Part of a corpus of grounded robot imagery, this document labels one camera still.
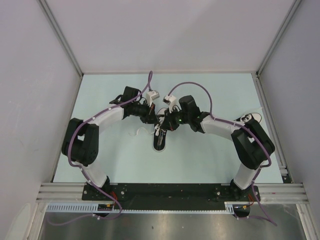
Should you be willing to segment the black canvas sneaker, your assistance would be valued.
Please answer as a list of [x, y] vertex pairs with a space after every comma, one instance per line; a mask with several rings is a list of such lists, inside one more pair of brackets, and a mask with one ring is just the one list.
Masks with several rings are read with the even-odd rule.
[[165, 121], [165, 110], [161, 108], [156, 114], [158, 122], [154, 124], [153, 149], [156, 152], [162, 152], [166, 148], [167, 130], [162, 127]]
[[250, 120], [255, 120], [258, 123], [260, 123], [262, 121], [262, 115], [257, 112], [247, 113], [237, 118], [235, 121], [241, 122], [241, 123], [247, 123]]

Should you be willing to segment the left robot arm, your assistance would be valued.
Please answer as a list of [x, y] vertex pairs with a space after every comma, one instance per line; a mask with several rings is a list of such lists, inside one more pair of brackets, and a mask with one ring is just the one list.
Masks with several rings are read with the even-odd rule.
[[93, 194], [100, 200], [110, 196], [110, 179], [98, 166], [99, 135], [112, 124], [129, 116], [139, 117], [144, 124], [156, 124], [154, 100], [160, 95], [149, 90], [141, 103], [142, 92], [126, 86], [123, 94], [109, 102], [109, 106], [88, 120], [72, 118], [65, 133], [61, 152], [68, 157], [71, 166], [79, 168], [87, 182], [93, 186]]

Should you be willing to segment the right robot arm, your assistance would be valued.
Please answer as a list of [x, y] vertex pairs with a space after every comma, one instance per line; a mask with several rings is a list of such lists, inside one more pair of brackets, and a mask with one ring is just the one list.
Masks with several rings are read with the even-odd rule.
[[159, 115], [154, 145], [162, 146], [164, 143], [160, 140], [164, 138], [165, 132], [175, 131], [180, 125], [189, 125], [194, 132], [232, 141], [240, 166], [230, 182], [230, 195], [237, 201], [247, 197], [261, 169], [271, 165], [271, 154], [275, 151], [275, 145], [255, 115], [250, 114], [247, 118], [235, 121], [213, 117], [209, 112], [200, 111], [191, 95], [180, 99], [167, 95], [163, 102], [168, 108]]

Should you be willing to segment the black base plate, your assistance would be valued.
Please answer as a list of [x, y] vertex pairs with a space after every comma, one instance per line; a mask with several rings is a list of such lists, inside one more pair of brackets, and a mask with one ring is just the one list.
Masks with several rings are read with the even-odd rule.
[[88, 201], [104, 201], [107, 196], [101, 191], [114, 197], [119, 202], [133, 200], [134, 198], [151, 198], [157, 200], [171, 198], [199, 197], [216, 202], [246, 202], [260, 199], [257, 186], [249, 186], [240, 190], [228, 183], [106, 183], [96, 189], [86, 183], [82, 191], [82, 199]]

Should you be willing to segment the aluminium frame rail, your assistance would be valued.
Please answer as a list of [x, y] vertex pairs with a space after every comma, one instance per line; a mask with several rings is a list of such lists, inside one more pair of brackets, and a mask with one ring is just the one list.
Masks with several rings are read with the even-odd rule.
[[[80, 203], [84, 183], [43, 183], [36, 197], [37, 202]], [[305, 188], [301, 183], [256, 183], [263, 204], [308, 204]]]

